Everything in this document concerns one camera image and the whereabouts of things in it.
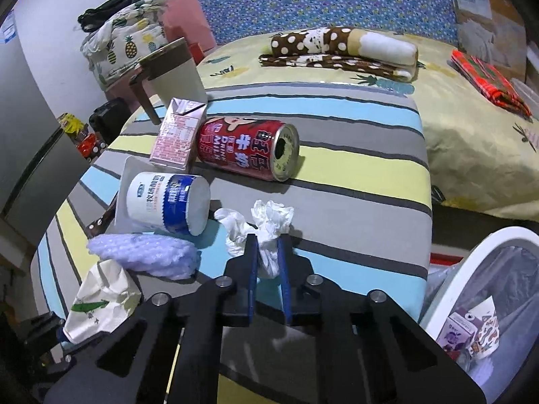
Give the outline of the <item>paper bag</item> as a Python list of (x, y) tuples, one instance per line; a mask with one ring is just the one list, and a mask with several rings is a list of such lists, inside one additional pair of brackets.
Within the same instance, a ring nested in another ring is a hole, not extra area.
[(141, 291), (115, 261), (97, 262), (87, 273), (68, 312), (63, 333), (79, 344), (100, 332), (113, 332), (141, 301)]

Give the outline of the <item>white plastic bowl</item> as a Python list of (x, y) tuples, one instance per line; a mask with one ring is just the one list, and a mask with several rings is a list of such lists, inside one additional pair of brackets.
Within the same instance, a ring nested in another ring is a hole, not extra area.
[(534, 118), (539, 118), (539, 95), (536, 94), (531, 88), (529, 88), (525, 83), (518, 80), (517, 78), (511, 79), (511, 84), (514, 90), (525, 102), (526, 106), (532, 112)]

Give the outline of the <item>white tissue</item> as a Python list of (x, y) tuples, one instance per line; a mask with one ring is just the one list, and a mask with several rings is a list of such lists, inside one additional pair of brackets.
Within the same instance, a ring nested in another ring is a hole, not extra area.
[(257, 237), (260, 253), (258, 277), (274, 279), (280, 274), (277, 239), (290, 232), (294, 208), (273, 201), (257, 200), (250, 212), (254, 225), (232, 209), (217, 209), (214, 217), (227, 231), (226, 246), (231, 257), (243, 255), (249, 234)]

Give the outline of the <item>pink strawberry milk carton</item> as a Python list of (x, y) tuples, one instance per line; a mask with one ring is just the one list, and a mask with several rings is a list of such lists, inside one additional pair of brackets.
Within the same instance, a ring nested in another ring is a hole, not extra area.
[(195, 137), (205, 118), (207, 105), (173, 98), (154, 141), (150, 162), (176, 171), (189, 172), (195, 155)]

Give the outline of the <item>red milk can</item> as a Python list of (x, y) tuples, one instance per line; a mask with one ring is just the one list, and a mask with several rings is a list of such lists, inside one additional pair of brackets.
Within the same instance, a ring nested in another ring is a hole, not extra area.
[(198, 159), (214, 168), (285, 181), (297, 170), (300, 139), (282, 121), (217, 116), (198, 130), (196, 148)]

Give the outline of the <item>brown snack wrapper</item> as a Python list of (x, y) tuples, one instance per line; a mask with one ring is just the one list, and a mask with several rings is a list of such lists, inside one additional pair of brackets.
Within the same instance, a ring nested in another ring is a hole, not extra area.
[(115, 194), (112, 202), (107, 207), (105, 212), (103, 212), (103, 215), (87, 226), (87, 234), (89, 238), (94, 238), (98, 235), (106, 233), (107, 229), (115, 218), (117, 199), (118, 194)]

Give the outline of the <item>brown beige lidded mug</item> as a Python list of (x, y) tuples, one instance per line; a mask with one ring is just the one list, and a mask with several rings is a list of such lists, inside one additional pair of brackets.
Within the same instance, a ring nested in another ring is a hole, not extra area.
[(208, 102), (195, 60), (183, 37), (141, 59), (138, 72), (130, 79), (130, 89), (140, 106), (154, 125), (160, 125), (161, 119), (146, 93), (144, 81), (149, 83), (165, 107), (174, 98)]

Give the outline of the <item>silver refrigerator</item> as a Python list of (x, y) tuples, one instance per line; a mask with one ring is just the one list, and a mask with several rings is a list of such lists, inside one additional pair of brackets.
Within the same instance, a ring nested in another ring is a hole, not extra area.
[(1, 24), (1, 218), (28, 243), (89, 168), (36, 86), (14, 13)]

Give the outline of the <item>bedding package box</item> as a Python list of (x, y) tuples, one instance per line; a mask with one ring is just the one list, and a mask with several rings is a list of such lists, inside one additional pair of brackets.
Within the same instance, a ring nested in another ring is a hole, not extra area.
[(525, 81), (525, 23), (510, 0), (452, 2), (459, 49), (493, 65), (508, 79)]

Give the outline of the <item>clear plastic bin liner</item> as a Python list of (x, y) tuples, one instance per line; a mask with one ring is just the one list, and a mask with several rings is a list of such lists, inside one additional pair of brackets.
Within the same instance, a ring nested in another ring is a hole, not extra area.
[(516, 380), (538, 339), (538, 253), (499, 246), (430, 273), (420, 325), (427, 328), (434, 317), (447, 319), (459, 308), (480, 318), (483, 328), (457, 364), (493, 403)]

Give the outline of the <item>pineapple print bedding bundle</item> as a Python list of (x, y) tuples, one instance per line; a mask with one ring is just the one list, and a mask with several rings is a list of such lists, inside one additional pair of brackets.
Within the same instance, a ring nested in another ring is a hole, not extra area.
[(168, 44), (163, 27), (165, 9), (167, 0), (140, 0), (112, 15), (85, 37), (81, 54), (102, 90)]

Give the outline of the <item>pink storage box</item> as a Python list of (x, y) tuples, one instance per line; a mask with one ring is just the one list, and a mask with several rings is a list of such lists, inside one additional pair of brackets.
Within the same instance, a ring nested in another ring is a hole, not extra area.
[(130, 112), (135, 112), (140, 107), (140, 102), (130, 88), (130, 80), (136, 74), (134, 70), (121, 75), (113, 84), (109, 85), (105, 90), (105, 97), (108, 100), (123, 99), (127, 104)]

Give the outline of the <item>black suitcase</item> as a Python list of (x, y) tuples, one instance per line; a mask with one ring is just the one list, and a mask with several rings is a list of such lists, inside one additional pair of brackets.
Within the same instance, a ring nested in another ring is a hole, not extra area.
[(107, 144), (113, 143), (122, 132), (132, 113), (124, 99), (116, 98), (96, 108), (89, 124)]

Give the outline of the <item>red toy car box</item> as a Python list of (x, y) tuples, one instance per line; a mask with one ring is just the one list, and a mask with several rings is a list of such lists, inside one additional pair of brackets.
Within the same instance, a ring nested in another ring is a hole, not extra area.
[(82, 122), (74, 115), (63, 113), (57, 118), (57, 121), (86, 161), (92, 162), (108, 148), (107, 143), (98, 132), (91, 130), (87, 123)]

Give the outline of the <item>red plaid folded cloth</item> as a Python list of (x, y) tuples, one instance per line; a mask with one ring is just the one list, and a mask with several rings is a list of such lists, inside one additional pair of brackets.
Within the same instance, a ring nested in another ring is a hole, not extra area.
[(511, 82), (493, 65), (457, 49), (451, 53), (450, 64), (490, 103), (532, 121), (530, 108)]

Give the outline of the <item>striped table cloth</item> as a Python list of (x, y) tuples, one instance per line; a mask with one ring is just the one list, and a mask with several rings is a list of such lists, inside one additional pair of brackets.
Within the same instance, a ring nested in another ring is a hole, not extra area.
[[(207, 91), (208, 118), (246, 117), (294, 125), (299, 170), (268, 182), (196, 162), (217, 208), (252, 221), (257, 200), (294, 208), (290, 236), (317, 274), (360, 294), (381, 289), (414, 319), (426, 292), (432, 211), (430, 173), (420, 114), (412, 99), (344, 83), (262, 82)], [(158, 133), (139, 108), (122, 135), (72, 188), (37, 246), (31, 265), (37, 311), (67, 314), (97, 256), (86, 249), (87, 226), (120, 188), (126, 161), (148, 162)], [(195, 291), (220, 276), (228, 259), (226, 230), (208, 221), (189, 238), (202, 255), (200, 274), (186, 283), (133, 276), (144, 297)], [(225, 330), (219, 402), (316, 403), (314, 343), (284, 327), (276, 280), (258, 282), (257, 315), (249, 328)]]

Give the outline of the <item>brown polka dot blanket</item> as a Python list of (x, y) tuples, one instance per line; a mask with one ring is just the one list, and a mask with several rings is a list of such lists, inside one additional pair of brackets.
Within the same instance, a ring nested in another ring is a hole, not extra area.
[(264, 47), (264, 67), (329, 68), (409, 82), (417, 75), (417, 47), (356, 27), (318, 27), (278, 33)]

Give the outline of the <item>black bag on bundle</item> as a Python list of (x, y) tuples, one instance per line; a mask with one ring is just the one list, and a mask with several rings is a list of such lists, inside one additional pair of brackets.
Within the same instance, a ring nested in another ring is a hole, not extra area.
[(103, 4), (87, 9), (83, 14), (78, 16), (78, 23), (85, 33), (92, 33), (100, 29), (104, 23), (119, 12), (121, 9), (129, 5), (137, 3), (141, 0), (108, 0)]

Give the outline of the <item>yellow pineapple bed sheet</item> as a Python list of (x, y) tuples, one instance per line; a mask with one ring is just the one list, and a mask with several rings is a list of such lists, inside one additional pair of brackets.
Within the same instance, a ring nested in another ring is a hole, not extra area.
[(208, 89), (262, 82), (327, 82), (382, 89), (413, 99), (426, 138), (433, 184), (444, 205), (488, 215), (538, 219), (538, 121), (490, 103), (449, 66), (453, 46), (404, 35), (418, 49), (416, 77), (391, 79), (360, 69), (265, 67), (271, 35), (221, 46), (197, 69)]

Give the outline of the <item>white blue yogurt cup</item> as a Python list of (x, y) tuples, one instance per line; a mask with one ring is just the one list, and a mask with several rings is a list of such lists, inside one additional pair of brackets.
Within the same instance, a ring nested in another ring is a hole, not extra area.
[(123, 166), (115, 232), (198, 236), (208, 223), (210, 187), (198, 175), (163, 171), (133, 156)]

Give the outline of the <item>white round trash bin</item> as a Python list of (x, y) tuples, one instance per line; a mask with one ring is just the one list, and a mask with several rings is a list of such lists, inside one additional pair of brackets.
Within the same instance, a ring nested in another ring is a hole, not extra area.
[(490, 403), (538, 401), (538, 235), (507, 227), (434, 267), (420, 326)]

